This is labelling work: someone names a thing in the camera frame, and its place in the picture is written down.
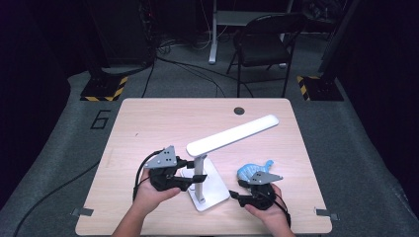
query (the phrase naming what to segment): yellow black hazard stripe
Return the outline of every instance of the yellow black hazard stripe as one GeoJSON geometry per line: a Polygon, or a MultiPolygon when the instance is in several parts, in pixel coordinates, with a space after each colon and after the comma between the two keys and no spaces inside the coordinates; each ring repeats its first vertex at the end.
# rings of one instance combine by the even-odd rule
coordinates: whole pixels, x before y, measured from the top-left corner
{"type": "Polygon", "coordinates": [[[123,78],[118,86],[118,90],[115,92],[115,95],[112,97],[80,97],[80,101],[117,101],[120,95],[123,93],[124,86],[126,85],[127,77],[123,78]]]}
{"type": "Polygon", "coordinates": [[[297,76],[296,81],[298,82],[299,89],[301,90],[302,96],[304,97],[305,101],[310,101],[310,95],[308,95],[307,88],[304,84],[304,78],[310,78],[310,79],[320,79],[315,76],[307,77],[307,76],[297,76]]]}

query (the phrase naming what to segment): blue toy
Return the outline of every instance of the blue toy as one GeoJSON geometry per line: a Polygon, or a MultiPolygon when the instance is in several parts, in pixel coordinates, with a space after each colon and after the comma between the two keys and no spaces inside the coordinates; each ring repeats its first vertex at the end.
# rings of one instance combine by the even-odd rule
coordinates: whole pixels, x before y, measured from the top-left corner
{"type": "Polygon", "coordinates": [[[269,168],[272,166],[272,164],[274,164],[274,161],[268,160],[265,166],[259,166],[255,164],[244,165],[238,169],[237,177],[242,181],[250,182],[250,178],[252,178],[252,176],[258,171],[269,173],[269,168]]]}

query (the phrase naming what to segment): desk lamp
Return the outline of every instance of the desk lamp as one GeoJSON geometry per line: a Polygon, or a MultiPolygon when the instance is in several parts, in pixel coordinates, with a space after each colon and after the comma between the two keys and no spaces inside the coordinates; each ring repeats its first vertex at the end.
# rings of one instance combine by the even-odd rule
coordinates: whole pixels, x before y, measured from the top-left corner
{"type": "Polygon", "coordinates": [[[187,145],[186,150],[194,158],[195,168],[182,169],[182,176],[208,175],[203,183],[196,183],[188,188],[188,193],[198,211],[206,210],[230,197],[229,190],[222,181],[212,161],[206,159],[208,154],[221,147],[276,126],[278,123],[279,120],[275,116],[268,115],[187,145]]]}

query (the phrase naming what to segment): person's left hand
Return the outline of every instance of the person's left hand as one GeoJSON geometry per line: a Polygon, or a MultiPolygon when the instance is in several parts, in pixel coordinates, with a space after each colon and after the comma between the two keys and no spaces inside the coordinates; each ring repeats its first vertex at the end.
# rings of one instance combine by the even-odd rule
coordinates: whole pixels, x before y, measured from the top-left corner
{"type": "MultiPolygon", "coordinates": [[[[148,178],[148,173],[149,169],[143,169],[141,175],[142,181],[148,178]]],[[[150,180],[147,179],[139,185],[132,207],[145,216],[157,208],[160,202],[172,198],[180,192],[181,190],[179,188],[159,192],[151,185],[150,180]]]]}

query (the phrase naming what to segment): chair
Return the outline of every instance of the chair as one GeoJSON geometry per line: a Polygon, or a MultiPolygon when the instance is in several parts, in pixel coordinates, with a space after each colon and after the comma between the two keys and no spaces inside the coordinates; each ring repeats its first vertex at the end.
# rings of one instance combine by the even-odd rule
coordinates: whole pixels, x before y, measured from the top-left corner
{"type": "Polygon", "coordinates": [[[305,22],[306,17],[302,13],[271,14],[252,20],[234,36],[235,52],[226,73],[229,73],[232,65],[238,66],[237,98],[240,97],[241,84],[280,79],[285,79],[282,97],[285,96],[295,40],[304,28],[305,22]],[[238,56],[238,60],[237,63],[234,63],[236,56],[238,56]],[[246,83],[240,80],[242,66],[268,66],[266,70],[269,70],[272,65],[276,64],[287,66],[285,78],[264,79],[246,83]]]}

